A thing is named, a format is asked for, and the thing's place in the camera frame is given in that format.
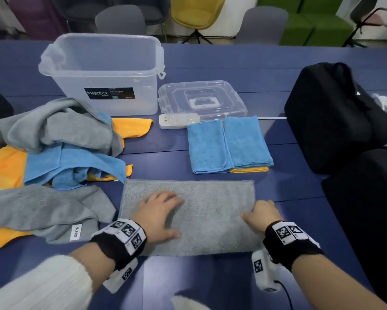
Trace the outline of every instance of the white sweater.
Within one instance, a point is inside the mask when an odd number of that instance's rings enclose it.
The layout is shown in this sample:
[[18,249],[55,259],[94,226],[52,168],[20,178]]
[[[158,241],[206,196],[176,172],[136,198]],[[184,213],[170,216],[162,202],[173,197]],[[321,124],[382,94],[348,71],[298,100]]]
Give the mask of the white sweater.
[[0,289],[0,310],[85,310],[92,281],[82,264],[57,255]]

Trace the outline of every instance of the clear plastic bin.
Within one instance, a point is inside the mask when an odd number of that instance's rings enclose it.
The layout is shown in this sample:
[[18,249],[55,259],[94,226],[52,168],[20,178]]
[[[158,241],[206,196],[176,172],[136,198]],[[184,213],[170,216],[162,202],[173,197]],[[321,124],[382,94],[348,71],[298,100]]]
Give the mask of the clear plastic bin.
[[165,77],[165,59],[155,37],[70,33],[46,48],[38,69],[67,97],[111,116],[150,115],[158,110],[156,75]]
[[158,103],[167,124],[186,126],[199,121],[244,117],[248,110],[226,81],[194,81],[165,84],[159,88]]

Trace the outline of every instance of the table surface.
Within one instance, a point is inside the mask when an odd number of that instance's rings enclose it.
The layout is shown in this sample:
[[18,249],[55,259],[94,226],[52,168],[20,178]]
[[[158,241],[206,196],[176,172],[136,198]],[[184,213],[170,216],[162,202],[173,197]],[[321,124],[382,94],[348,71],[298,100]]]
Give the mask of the table surface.
[[[0,41],[0,93],[16,113],[63,97],[51,77],[38,72],[46,41]],[[226,80],[239,93],[248,115],[283,116],[284,104],[300,70],[318,62],[345,62],[356,80],[370,93],[387,95],[387,48],[327,48],[263,45],[170,45],[165,49],[164,83]],[[123,154],[134,164],[131,178],[157,180],[255,181],[256,198],[272,199],[284,218],[299,224],[336,265],[371,289],[370,283],[309,169],[286,120],[260,121],[275,166],[267,173],[194,175],[186,130],[161,130],[158,115],[149,133],[126,139]],[[97,183],[116,208],[123,184]],[[54,254],[67,254],[82,243],[48,245],[28,236],[0,249],[0,287]],[[253,276],[251,253],[139,259],[139,268],[123,287],[110,294],[102,287],[90,309],[173,309],[170,297],[182,295],[218,309],[289,309],[283,291],[261,292]],[[294,309],[312,309],[291,273],[280,277]]]

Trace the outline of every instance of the power cord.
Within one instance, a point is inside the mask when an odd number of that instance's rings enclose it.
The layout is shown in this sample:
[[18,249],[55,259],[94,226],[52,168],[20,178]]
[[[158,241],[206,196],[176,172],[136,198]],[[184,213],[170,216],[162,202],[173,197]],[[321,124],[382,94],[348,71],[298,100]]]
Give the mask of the power cord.
[[278,283],[284,288],[284,292],[287,294],[288,302],[290,303],[290,309],[294,310],[293,304],[291,303],[290,295],[288,294],[287,290],[285,289],[285,286],[283,285],[283,283],[281,283],[280,281],[274,281],[274,283]]

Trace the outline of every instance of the gray towel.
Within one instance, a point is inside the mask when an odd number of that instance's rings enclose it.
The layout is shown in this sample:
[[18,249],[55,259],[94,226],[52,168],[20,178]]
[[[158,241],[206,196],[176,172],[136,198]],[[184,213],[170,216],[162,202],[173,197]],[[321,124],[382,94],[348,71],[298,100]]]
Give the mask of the gray towel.
[[0,148],[7,144],[39,153],[43,146],[59,141],[117,157],[123,151],[122,139],[108,120],[107,114],[84,100],[52,100],[29,112],[0,119]]
[[128,179],[119,217],[131,217],[137,204],[153,192],[175,191],[185,203],[171,213],[167,227],[180,239],[147,245],[142,255],[210,255],[255,251],[262,235],[239,216],[255,204],[254,181],[144,181]]
[[116,212],[97,186],[69,191],[29,185],[0,191],[0,227],[30,231],[48,243],[70,242],[72,226],[82,224],[78,241],[90,240],[98,221],[110,223]]

